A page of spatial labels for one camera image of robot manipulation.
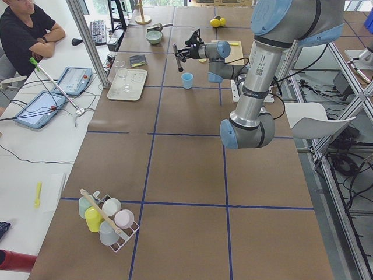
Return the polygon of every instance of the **white table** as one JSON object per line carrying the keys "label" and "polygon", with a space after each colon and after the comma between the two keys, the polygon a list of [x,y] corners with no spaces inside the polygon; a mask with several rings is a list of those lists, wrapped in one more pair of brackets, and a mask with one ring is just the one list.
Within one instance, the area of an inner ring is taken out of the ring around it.
{"label": "white table", "polygon": [[[43,59],[40,65],[54,79],[59,78],[65,67],[91,67],[90,58],[84,44],[71,45],[74,37],[80,37],[75,22],[66,26],[66,38],[56,45],[55,55]],[[106,45],[97,47],[101,61],[104,62],[109,50]],[[40,79],[45,79],[39,72]],[[96,74],[87,88],[90,93],[82,93],[75,103],[82,108],[96,108],[102,86]],[[26,82],[36,81],[33,73]],[[52,83],[46,83],[52,89]],[[38,83],[26,85],[19,90],[16,100],[29,102],[40,93],[44,86]],[[14,117],[20,107],[11,103],[1,118]],[[17,154],[22,159],[32,161],[69,161],[73,162],[78,154],[93,111],[87,111],[75,118],[75,109],[68,103],[66,111],[60,111],[44,128],[39,131],[28,129],[16,122],[0,121],[0,145]],[[0,148],[0,221],[12,224],[9,231],[0,239],[0,249],[37,255],[47,233],[57,206],[60,191],[68,178],[73,163],[29,163]],[[41,205],[34,208],[36,184],[43,182]],[[28,273],[0,271],[2,280],[24,280]]]}

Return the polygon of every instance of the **yellow cup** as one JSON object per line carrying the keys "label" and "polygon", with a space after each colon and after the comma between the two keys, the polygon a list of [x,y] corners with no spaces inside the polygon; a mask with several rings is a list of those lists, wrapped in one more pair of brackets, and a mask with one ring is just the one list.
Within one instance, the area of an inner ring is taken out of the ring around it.
{"label": "yellow cup", "polygon": [[84,217],[86,219],[88,229],[91,232],[100,231],[100,224],[104,220],[104,218],[101,216],[101,214],[96,209],[94,209],[91,206],[84,213]]}

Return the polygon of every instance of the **green bowl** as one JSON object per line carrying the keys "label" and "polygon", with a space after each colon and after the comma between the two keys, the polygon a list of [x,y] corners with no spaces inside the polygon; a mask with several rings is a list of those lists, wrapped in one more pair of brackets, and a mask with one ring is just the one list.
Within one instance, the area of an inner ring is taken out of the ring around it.
{"label": "green bowl", "polygon": [[149,31],[145,35],[147,41],[150,44],[158,44],[159,42],[161,42],[162,36],[163,36],[162,32],[155,31],[155,30]]}

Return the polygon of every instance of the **yellow plastic fork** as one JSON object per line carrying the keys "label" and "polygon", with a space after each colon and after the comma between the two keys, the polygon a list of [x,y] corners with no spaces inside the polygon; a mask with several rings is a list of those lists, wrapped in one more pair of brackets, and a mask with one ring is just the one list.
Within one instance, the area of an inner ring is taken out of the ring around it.
{"label": "yellow plastic fork", "polygon": [[34,202],[34,207],[39,208],[40,206],[40,192],[41,192],[41,182],[37,182],[36,185],[36,198]]}

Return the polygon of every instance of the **black t-shirt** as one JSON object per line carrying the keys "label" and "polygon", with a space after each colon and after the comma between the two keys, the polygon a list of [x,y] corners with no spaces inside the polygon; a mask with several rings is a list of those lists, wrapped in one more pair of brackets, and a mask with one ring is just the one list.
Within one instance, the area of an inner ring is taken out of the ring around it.
{"label": "black t-shirt", "polygon": [[34,5],[31,15],[34,27],[29,28],[7,7],[0,17],[0,39],[6,56],[21,75],[30,76],[35,66],[29,62],[30,47],[47,34],[56,23],[40,7]]}

